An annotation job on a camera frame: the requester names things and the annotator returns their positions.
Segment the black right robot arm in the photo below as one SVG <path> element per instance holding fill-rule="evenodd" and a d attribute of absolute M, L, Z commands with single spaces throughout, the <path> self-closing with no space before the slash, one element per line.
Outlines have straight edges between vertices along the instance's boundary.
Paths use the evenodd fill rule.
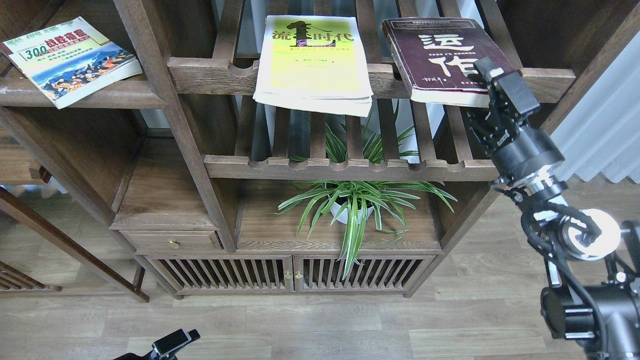
<path fill-rule="evenodd" d="M 540 108 L 533 92 L 489 57 L 474 68 L 489 101 L 486 115 L 471 114 L 470 129 L 498 171 L 493 188 L 521 210 L 527 242 L 544 259 L 541 316 L 551 337 L 576 342 L 588 360 L 637 360 L 638 221 L 567 205 L 567 185 L 554 175 L 563 155 L 528 120 Z"/>

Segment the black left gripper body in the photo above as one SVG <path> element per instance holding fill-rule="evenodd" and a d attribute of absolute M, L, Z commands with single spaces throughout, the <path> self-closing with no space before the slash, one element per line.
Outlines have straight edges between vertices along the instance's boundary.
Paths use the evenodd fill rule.
<path fill-rule="evenodd" d="M 133 352 L 128 352 L 114 359 L 115 360 L 177 360 L 178 357 L 176 356 L 176 354 L 158 353 L 153 350 L 143 355 L 138 355 Z"/>

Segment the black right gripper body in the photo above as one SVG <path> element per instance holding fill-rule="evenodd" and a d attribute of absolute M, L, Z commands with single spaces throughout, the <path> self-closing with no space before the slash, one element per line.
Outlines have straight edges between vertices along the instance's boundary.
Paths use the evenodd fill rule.
<path fill-rule="evenodd" d="M 526 117 L 471 108 L 467 115 L 468 129 L 508 186 L 565 160 L 547 132 L 532 127 Z"/>

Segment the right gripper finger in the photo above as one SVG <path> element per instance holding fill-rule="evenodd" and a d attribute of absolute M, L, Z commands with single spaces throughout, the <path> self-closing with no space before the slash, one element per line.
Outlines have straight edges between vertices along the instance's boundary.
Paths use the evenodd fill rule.
<path fill-rule="evenodd" d="M 498 119 L 519 121 L 540 109 L 539 101 L 518 71 L 507 73 L 489 57 L 478 59 L 473 66 L 487 84 L 489 109 Z"/>

